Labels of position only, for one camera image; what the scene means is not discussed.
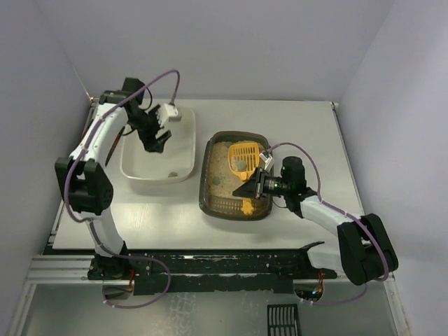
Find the black vent grille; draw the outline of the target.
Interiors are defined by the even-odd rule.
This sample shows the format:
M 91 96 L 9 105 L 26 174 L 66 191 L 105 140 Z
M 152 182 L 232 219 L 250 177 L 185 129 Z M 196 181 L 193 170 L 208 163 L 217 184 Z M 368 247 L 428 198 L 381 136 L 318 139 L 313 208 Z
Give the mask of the black vent grille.
M 267 306 L 267 334 L 269 336 L 300 336 L 298 306 L 269 304 Z

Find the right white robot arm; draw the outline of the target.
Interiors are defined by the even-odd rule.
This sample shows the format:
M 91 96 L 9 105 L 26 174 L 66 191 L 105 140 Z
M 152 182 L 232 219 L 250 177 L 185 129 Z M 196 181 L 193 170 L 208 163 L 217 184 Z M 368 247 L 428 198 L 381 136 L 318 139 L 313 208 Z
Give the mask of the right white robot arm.
M 284 158 L 280 176 L 270 176 L 265 169 L 256 168 L 232 194 L 253 200 L 268 195 L 282 197 L 290 212 L 334 234 L 342 270 L 357 286 L 382 279 L 398 269 L 398 257 L 381 218 L 374 213 L 351 215 L 319 199 L 318 193 L 307 185 L 299 157 Z

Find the dark book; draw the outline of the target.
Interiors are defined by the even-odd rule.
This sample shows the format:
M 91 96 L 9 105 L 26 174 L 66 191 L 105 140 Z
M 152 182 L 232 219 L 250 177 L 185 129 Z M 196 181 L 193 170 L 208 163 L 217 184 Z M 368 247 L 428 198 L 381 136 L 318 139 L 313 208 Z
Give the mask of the dark book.
M 115 137 L 115 139 L 114 139 L 114 141 L 113 141 L 113 143 L 111 145 L 111 148 L 110 148 L 110 150 L 109 150 L 109 152 L 108 152 L 108 154 L 106 156 L 105 166 L 108 165 L 110 159 L 112 158 L 113 153 L 114 153 L 114 151 L 115 151 L 115 149 L 116 149 L 116 147 L 117 147 L 117 145 L 118 145 L 118 143 L 120 141 L 120 138 L 122 137 L 124 131 L 125 131 L 125 127 L 122 127 L 121 130 L 119 131 L 119 133 L 116 135 L 116 137 Z

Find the white plastic bin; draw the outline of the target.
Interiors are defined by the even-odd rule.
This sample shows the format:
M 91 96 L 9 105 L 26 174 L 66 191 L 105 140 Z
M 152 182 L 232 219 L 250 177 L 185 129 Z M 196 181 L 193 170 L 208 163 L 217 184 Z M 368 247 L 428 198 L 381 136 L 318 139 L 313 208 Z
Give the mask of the white plastic bin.
M 147 184 L 162 184 L 181 182 L 189 177 L 195 165 L 195 113 L 183 106 L 178 110 L 182 119 L 167 124 L 172 136 L 166 142 L 163 153 L 146 152 L 136 133 L 124 138 L 120 171 L 126 178 Z M 178 176 L 169 178 L 170 172 L 176 172 Z

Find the dark brown litter box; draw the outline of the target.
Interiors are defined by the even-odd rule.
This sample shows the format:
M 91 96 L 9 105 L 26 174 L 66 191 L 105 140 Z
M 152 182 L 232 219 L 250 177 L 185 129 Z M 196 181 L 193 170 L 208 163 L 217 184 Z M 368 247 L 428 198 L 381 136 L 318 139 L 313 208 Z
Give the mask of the dark brown litter box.
M 260 134 L 239 131 L 222 131 L 214 134 L 206 144 L 199 185 L 199 207 L 207 215 L 231 221 L 259 221 L 267 217 L 272 210 L 272 198 L 253 200 L 254 212 L 250 215 L 242 211 L 242 199 L 232 199 L 212 195 L 209 184 L 212 182 L 212 147 L 218 142 L 254 141 L 264 148 L 270 147 L 269 141 Z

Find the yellow litter scoop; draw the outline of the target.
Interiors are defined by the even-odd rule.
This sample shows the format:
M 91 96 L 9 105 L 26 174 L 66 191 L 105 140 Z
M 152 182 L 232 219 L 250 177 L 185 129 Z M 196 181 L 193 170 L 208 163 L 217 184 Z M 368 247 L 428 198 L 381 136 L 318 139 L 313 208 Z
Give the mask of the yellow litter scoop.
M 259 144 L 254 141 L 240 141 L 237 143 L 232 143 L 228 149 L 228 166 L 230 171 L 239 180 L 239 187 L 247 182 L 256 168 L 259 167 L 259 154 L 260 147 Z M 247 163 L 245 171 L 239 171 L 236 167 L 236 162 L 238 160 L 244 160 Z

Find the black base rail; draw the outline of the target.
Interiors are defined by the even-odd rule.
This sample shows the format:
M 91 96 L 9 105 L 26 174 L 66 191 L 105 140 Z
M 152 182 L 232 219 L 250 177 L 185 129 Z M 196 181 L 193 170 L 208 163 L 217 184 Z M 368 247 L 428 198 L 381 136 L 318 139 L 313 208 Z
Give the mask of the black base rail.
M 294 281 L 334 279 L 333 269 L 312 266 L 306 247 L 242 250 L 131 250 L 124 258 L 95 256 L 89 280 L 123 280 L 135 295 L 272 291 L 293 293 Z

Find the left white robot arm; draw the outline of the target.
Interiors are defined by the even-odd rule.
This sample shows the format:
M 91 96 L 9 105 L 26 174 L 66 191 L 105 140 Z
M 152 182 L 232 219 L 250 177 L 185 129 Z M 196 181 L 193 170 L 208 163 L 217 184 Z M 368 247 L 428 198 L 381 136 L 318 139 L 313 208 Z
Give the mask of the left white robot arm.
M 121 129 L 130 126 L 148 153 L 162 153 L 172 133 L 163 129 L 163 110 L 141 108 L 147 85 L 126 78 L 121 90 L 105 91 L 92 123 L 76 149 L 60 157 L 55 172 L 67 213 L 77 223 L 86 223 L 94 239 L 95 253 L 104 258 L 126 258 L 125 241 L 111 215 L 113 184 L 104 170 L 109 151 Z

